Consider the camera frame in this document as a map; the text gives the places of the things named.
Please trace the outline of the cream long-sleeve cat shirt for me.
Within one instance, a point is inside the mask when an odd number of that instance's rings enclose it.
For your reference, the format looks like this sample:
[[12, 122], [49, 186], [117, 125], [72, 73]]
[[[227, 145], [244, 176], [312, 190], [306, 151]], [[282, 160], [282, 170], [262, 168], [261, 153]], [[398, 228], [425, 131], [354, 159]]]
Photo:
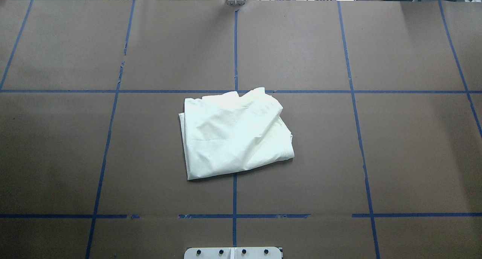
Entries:
[[188, 180], [249, 171], [293, 159], [283, 106], [258, 87], [240, 96], [186, 98], [179, 113]]

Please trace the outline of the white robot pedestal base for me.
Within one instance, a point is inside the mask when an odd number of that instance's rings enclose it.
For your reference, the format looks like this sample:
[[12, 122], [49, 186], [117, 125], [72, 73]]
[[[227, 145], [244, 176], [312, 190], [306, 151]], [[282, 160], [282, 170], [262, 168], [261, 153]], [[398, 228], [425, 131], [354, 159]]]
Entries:
[[281, 247], [192, 247], [184, 259], [282, 259]]

